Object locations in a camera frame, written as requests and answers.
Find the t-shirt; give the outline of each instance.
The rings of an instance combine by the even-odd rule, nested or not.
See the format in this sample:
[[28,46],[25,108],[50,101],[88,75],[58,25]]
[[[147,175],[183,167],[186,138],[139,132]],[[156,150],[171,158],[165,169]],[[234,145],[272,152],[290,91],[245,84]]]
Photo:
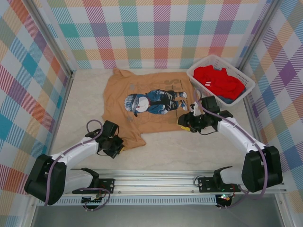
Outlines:
[[113,73],[103,94],[102,118],[119,125],[125,149],[145,145],[142,133],[181,130],[178,118],[194,103],[194,88],[185,72]]

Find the cartoon character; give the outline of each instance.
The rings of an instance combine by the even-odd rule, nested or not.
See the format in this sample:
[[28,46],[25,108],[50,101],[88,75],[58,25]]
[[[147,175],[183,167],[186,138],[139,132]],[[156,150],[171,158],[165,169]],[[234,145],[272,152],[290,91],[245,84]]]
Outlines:
[[150,112],[152,114],[167,114],[168,111],[177,110],[182,107],[187,110],[184,100],[175,101],[177,97],[187,98],[186,92],[174,92],[164,90],[152,90],[144,94],[130,94],[124,101],[127,111],[132,111],[137,117],[138,113]]

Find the laundry basket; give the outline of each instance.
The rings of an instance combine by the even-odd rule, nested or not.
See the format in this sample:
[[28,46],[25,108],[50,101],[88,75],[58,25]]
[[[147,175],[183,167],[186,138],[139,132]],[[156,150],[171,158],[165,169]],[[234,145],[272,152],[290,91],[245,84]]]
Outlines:
[[[222,68],[226,68],[227,74],[233,77],[238,78],[242,84],[245,85],[246,91],[240,95],[235,101],[233,101],[231,104],[225,103],[222,99],[217,97],[214,93],[212,93],[210,90],[208,90],[206,87],[204,87],[201,83],[199,83],[195,78],[194,78],[194,70],[198,67],[205,67],[212,65],[214,69],[221,70]],[[218,57],[217,55],[209,55],[197,63],[195,63],[192,67],[190,67],[187,70],[187,75],[190,78],[191,83],[193,86],[200,90],[202,92],[202,97],[206,96],[215,96],[216,101],[218,106],[220,107],[230,107],[235,104],[237,104],[239,101],[241,101],[249,92],[252,91],[252,89],[255,87],[256,83],[246,76],[244,73],[233,67],[230,63],[226,62],[222,58]]]

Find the floor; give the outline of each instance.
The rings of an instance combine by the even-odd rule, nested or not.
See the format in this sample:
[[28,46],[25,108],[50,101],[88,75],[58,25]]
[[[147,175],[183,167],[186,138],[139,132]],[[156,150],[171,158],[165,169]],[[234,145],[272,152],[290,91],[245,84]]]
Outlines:
[[230,210],[214,205],[110,206],[85,212],[81,206],[39,206],[32,227],[282,227],[273,195],[246,199]]
[[[177,69],[133,69],[136,74],[153,72],[185,71]],[[112,70],[79,70],[64,110],[52,154],[78,143],[91,119],[102,121],[104,112],[103,90]],[[241,101],[228,109],[238,123],[251,133],[250,123]],[[80,162],[75,168],[111,170],[215,170],[229,165],[241,165],[242,154],[219,133],[202,136],[187,131],[172,131],[142,134],[146,145],[123,151],[115,159],[93,155]]]

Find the plaid wall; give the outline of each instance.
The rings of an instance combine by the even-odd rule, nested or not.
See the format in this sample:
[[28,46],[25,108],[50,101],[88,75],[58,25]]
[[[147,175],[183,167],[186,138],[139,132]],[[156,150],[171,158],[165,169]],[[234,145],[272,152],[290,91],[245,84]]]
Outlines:
[[232,61],[260,0],[47,2],[77,66],[90,69],[189,68],[209,54]]
[[303,220],[303,0],[284,0],[244,71],[262,139],[281,153],[284,180]]
[[76,70],[76,67],[74,67],[74,66],[72,65],[70,57],[68,56],[68,54],[67,54],[66,50],[64,49],[64,47],[63,47],[63,45],[62,45],[62,43],[61,43],[61,41],[60,41],[60,39],[59,39],[57,33],[55,32],[55,29],[53,28],[52,23],[50,22],[50,20],[49,20],[49,18],[47,17],[47,15],[46,15],[44,9],[42,8],[42,5],[41,5],[40,0],[34,0],[34,3],[35,3],[36,6],[38,7],[38,10],[40,11],[40,14],[41,14],[42,18],[44,19],[45,23],[48,25],[48,28],[49,28],[50,32],[52,33],[53,38],[56,40],[56,42],[57,42],[59,48],[61,49],[62,54],[64,55],[64,57],[65,57],[65,59],[66,59],[68,65],[69,65],[70,69]]
[[262,22],[264,16],[266,15],[266,13],[268,11],[268,8],[269,8],[270,4],[272,3],[272,1],[273,0],[266,0],[266,3],[264,5],[264,7],[263,7],[263,9],[262,9],[262,11],[261,11],[258,19],[257,19],[255,25],[254,25],[254,28],[252,29],[252,31],[251,31],[251,33],[250,33],[250,35],[249,35],[249,37],[248,37],[248,39],[247,39],[247,41],[245,43],[245,46],[244,46],[244,48],[243,48],[243,50],[242,50],[242,52],[240,54],[240,57],[239,57],[239,59],[238,59],[238,61],[236,63],[236,67],[238,67],[240,65],[241,61],[243,60],[243,57],[246,54],[247,49],[249,48],[249,46],[250,46],[253,38],[255,37],[255,35],[256,35],[259,27],[261,26],[261,22]]
[[48,151],[66,83],[21,0],[0,0],[0,227],[21,220],[23,187]]

